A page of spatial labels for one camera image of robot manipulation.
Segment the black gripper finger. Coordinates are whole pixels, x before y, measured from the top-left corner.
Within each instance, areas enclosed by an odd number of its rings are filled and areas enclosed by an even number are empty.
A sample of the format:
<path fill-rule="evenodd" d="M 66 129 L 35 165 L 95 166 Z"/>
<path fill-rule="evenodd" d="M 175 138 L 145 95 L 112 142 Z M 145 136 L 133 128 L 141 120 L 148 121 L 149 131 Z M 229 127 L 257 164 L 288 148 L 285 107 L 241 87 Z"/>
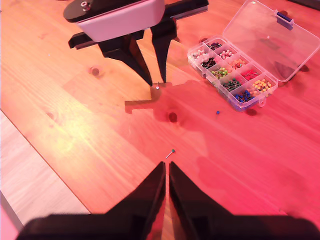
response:
<path fill-rule="evenodd" d="M 166 191 L 166 165 L 161 161 L 138 187 L 106 214 L 107 240 L 145 240 Z"/>
<path fill-rule="evenodd" d="M 218 222 L 232 216 L 173 161 L 169 164 L 169 195 L 188 240 L 212 240 Z"/>

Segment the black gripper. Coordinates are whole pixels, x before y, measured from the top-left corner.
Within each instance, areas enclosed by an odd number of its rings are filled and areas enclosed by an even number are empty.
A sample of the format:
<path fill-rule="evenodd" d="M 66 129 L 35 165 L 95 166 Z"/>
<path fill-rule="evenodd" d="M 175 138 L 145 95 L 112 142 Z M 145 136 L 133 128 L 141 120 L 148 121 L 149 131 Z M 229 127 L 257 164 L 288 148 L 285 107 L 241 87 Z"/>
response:
<path fill-rule="evenodd" d="M 167 57 L 171 40 L 177 37 L 174 20 L 207 11 L 207 0 L 74 0 L 68 5 L 68 21 L 82 30 L 68 41 L 82 49 L 98 44 L 102 55 L 122 61 L 149 86 L 153 85 L 148 66 L 136 40 L 151 29 L 159 72 L 167 81 Z"/>

